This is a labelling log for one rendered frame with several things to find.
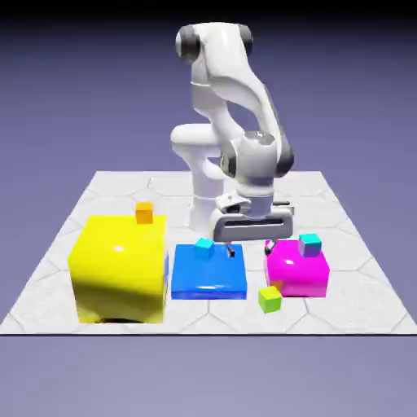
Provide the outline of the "large magenta box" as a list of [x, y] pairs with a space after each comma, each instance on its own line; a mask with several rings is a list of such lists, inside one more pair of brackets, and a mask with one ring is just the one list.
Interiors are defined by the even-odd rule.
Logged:
[[275, 286], [284, 297], [317, 297], [327, 294], [330, 267], [323, 254], [303, 257], [298, 239], [279, 240], [273, 252], [264, 257], [268, 286]]

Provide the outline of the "small green cube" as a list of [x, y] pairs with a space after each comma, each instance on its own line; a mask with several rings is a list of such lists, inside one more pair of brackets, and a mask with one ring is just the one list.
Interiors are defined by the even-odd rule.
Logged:
[[265, 314], [279, 311], [282, 304], [282, 295], [275, 286], [261, 288], [258, 292], [258, 304]]

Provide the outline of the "small orange cube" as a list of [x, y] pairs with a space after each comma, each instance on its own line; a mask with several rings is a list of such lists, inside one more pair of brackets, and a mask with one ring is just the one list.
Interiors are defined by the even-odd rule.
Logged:
[[153, 223], [153, 203], [137, 202], [135, 205], [135, 219], [138, 224]]

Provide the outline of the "large yellow box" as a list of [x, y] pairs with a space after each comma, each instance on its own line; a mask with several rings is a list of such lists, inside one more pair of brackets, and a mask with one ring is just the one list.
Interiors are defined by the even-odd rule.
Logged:
[[68, 268], [81, 323], [161, 323], [168, 285], [166, 217], [140, 224], [134, 215], [92, 215]]

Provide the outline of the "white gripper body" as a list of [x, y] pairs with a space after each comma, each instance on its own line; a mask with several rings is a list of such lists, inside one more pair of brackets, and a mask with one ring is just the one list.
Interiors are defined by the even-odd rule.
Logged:
[[293, 207], [273, 207], [263, 217], [213, 211], [213, 241], [233, 242], [262, 239], [287, 239], [293, 233]]

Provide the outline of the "small cyan cube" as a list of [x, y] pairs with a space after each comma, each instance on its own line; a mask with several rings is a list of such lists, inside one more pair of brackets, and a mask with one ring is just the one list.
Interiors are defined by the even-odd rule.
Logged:
[[194, 244], [194, 254], [199, 259], [208, 260], [214, 254], [215, 244], [211, 239], [200, 238]]

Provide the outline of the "small teal cube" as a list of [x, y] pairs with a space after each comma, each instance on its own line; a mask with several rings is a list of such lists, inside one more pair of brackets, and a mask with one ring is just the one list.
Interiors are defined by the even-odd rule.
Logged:
[[315, 233], [300, 234], [298, 249], [303, 257], [318, 257], [322, 251], [322, 240]]

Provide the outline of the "large blue box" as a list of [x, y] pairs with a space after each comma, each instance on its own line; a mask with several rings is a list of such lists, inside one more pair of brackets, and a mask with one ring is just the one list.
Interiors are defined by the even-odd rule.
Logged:
[[244, 252], [240, 244], [232, 244], [235, 256], [229, 257], [224, 244], [215, 244], [208, 260], [194, 254], [194, 244], [175, 248], [171, 278], [173, 300], [244, 300], [248, 284]]

